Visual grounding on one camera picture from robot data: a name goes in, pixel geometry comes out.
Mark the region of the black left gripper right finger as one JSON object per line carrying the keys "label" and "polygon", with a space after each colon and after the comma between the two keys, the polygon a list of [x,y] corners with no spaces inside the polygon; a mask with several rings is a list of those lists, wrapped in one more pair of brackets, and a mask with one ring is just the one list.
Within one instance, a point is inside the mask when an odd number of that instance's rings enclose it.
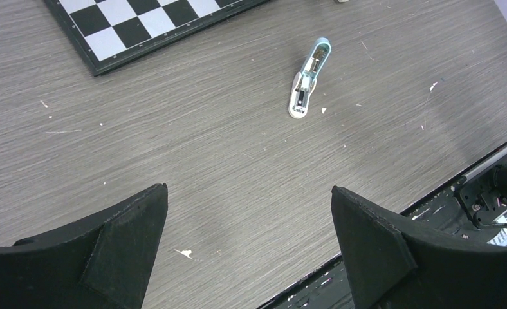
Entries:
{"label": "black left gripper right finger", "polygon": [[507,247],[438,231],[343,188],[331,211],[357,308],[507,308]]}

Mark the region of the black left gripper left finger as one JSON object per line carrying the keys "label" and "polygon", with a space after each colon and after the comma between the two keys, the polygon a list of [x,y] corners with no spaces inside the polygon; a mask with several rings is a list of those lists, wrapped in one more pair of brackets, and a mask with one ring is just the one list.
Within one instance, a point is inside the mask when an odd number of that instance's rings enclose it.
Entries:
{"label": "black left gripper left finger", "polygon": [[0,308],[141,308],[168,211],[157,183],[0,247]]}

